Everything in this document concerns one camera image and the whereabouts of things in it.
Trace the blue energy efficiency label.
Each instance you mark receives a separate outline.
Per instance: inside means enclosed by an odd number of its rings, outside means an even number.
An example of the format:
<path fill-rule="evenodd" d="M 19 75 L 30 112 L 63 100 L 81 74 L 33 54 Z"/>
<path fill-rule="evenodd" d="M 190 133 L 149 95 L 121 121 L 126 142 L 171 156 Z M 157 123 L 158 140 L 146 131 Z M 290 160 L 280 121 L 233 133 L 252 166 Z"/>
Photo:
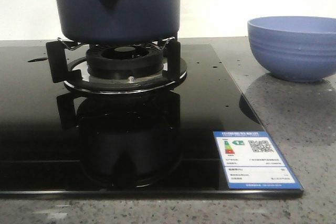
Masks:
<path fill-rule="evenodd" d="M 267 132 L 213 134 L 230 189 L 302 189 Z"/>

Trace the dark blue cooking pot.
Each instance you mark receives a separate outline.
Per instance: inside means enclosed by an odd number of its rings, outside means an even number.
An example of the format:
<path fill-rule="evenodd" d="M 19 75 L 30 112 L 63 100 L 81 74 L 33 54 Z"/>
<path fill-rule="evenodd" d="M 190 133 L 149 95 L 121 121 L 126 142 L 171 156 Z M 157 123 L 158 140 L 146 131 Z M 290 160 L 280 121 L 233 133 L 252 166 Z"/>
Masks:
<path fill-rule="evenodd" d="M 136 44 L 175 36 L 180 0 L 56 0 L 61 31 L 87 44 Z"/>

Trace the light blue ribbed bowl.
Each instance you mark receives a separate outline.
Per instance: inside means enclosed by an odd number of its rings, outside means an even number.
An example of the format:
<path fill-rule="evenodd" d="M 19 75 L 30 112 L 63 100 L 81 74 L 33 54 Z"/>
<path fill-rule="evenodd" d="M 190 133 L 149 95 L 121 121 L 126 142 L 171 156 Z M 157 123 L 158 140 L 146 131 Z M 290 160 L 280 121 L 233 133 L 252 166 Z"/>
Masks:
<path fill-rule="evenodd" d="M 335 74 L 334 18 L 259 17 L 247 28 L 253 56 L 273 76 L 315 82 Z"/>

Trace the black glass gas stove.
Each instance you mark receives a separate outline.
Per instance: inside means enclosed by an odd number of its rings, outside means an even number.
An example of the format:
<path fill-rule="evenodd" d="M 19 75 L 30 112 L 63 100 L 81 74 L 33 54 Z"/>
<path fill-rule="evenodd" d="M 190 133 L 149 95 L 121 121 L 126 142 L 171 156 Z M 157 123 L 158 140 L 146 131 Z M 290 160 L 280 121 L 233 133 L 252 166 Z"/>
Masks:
<path fill-rule="evenodd" d="M 210 45 L 183 45 L 173 90 L 92 95 L 53 83 L 46 51 L 1 48 L 1 196 L 293 198 L 230 189 L 216 131 L 265 131 Z"/>

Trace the black pot support grate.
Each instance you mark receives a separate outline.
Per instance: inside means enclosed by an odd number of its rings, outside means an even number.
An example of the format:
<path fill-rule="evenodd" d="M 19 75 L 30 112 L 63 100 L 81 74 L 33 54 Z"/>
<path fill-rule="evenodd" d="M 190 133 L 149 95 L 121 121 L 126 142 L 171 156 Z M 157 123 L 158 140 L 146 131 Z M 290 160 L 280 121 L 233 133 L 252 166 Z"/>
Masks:
<path fill-rule="evenodd" d="M 46 49 L 52 80 L 54 83 L 63 82 L 69 90 L 104 95 L 145 93 L 158 89 L 173 89 L 179 86 L 187 76 L 186 62 L 181 58 L 180 42 L 175 37 L 170 37 L 166 40 L 146 43 L 153 44 L 163 52 L 162 70 L 139 78 L 129 76 L 127 79 L 104 79 L 95 77 L 88 72 L 86 55 L 68 62 L 65 51 L 77 50 L 81 46 L 80 43 L 62 39 L 48 42 Z"/>

